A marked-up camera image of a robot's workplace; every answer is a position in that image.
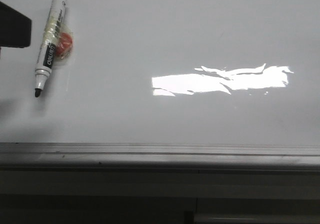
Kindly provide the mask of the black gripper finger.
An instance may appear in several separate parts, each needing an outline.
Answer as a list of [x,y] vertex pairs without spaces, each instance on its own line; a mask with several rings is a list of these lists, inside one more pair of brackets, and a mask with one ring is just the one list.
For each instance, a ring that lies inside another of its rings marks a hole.
[[0,3],[0,9],[0,46],[29,47],[32,35],[32,20],[3,2]]

